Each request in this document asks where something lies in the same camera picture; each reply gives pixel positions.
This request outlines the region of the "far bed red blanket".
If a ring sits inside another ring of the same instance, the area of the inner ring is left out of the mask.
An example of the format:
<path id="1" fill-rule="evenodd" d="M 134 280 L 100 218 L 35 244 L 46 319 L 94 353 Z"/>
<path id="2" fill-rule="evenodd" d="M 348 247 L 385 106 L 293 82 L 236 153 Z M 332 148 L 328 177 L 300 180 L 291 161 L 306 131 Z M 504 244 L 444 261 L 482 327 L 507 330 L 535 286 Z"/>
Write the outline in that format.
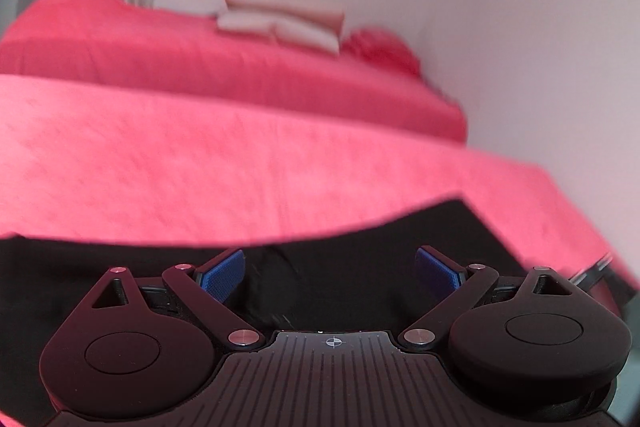
<path id="1" fill-rule="evenodd" d="M 10 75 L 166 91 L 360 120 L 465 142 L 456 103 L 419 77 L 339 56 L 235 36 L 213 17 L 124 0 L 36 0 L 1 38 Z"/>

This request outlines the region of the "black knit pants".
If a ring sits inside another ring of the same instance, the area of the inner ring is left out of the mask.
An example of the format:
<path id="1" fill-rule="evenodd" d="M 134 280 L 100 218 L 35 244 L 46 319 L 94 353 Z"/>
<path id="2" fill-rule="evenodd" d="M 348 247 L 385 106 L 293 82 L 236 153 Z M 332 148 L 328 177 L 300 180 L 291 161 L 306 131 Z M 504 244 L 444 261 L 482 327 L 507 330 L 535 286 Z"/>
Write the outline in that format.
<path id="1" fill-rule="evenodd" d="M 265 334 L 277 329 L 399 333 L 435 304 L 414 269 L 431 246 L 460 265 L 508 277 L 520 262 L 463 202 L 453 199 L 379 227 L 245 248 L 242 284 L 229 307 Z M 1 410 L 39 426 L 52 407 L 38 376 L 40 352 L 106 270 L 157 277 L 201 265 L 214 246 L 129 246 L 9 236 L 1 242 Z"/>

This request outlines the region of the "folded red blanket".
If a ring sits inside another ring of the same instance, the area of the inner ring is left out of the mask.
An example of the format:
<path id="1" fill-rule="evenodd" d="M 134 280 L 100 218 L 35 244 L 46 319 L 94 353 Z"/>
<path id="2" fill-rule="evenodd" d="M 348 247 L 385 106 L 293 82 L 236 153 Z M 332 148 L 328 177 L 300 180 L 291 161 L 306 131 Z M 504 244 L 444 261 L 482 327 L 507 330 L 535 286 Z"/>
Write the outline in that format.
<path id="1" fill-rule="evenodd" d="M 384 27 L 368 26 L 352 31 L 341 43 L 344 54 L 398 74 L 421 77 L 421 61 L 403 38 Z"/>

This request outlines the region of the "near bed pink blanket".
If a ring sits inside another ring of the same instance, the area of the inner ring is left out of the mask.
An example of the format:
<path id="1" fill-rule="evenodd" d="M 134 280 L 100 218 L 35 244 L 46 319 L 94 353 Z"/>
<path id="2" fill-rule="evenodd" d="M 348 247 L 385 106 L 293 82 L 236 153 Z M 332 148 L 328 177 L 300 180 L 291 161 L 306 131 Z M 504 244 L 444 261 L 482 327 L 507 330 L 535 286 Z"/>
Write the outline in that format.
<path id="1" fill-rule="evenodd" d="M 454 197 L 526 265 L 570 275 L 612 253 L 544 170 L 469 147 L 214 98 L 1 79 L 3 234 L 246 244 Z"/>

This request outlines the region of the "pink pillow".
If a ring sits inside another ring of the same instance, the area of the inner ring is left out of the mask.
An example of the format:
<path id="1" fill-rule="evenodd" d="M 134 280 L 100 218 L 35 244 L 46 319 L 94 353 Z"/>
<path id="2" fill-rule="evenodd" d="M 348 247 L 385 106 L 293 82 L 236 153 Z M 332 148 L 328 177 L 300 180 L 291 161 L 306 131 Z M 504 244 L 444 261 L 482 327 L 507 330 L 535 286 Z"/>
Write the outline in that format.
<path id="1" fill-rule="evenodd" d="M 329 0 L 224 0 L 228 9 L 254 10 L 291 15 L 331 29 L 341 35 L 345 9 Z"/>
<path id="2" fill-rule="evenodd" d="M 332 30 L 291 15 L 273 12 L 228 11 L 217 17 L 217 29 L 254 36 L 331 55 L 340 54 L 340 38 Z"/>

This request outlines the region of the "lower pink pillow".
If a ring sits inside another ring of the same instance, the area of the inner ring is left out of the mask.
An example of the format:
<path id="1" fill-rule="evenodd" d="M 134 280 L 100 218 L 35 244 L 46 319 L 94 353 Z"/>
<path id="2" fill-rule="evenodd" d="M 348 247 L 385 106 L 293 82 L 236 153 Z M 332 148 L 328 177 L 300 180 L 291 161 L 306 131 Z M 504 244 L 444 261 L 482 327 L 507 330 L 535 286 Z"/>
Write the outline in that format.
<path id="1" fill-rule="evenodd" d="M 273 12 L 228 11 L 217 17 L 217 29 L 254 36 L 331 55 L 340 54 L 340 38 L 332 30 L 291 15 Z"/>

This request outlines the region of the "upper pink pillow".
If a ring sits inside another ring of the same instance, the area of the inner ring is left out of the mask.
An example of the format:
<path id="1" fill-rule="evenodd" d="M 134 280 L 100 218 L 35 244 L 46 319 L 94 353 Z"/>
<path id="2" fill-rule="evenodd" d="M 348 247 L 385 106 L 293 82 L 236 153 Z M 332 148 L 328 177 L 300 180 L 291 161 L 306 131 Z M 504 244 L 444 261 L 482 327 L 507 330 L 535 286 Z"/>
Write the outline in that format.
<path id="1" fill-rule="evenodd" d="M 341 35 L 345 9 L 329 0 L 224 0 L 228 9 L 254 10 L 291 15 L 331 29 Z"/>

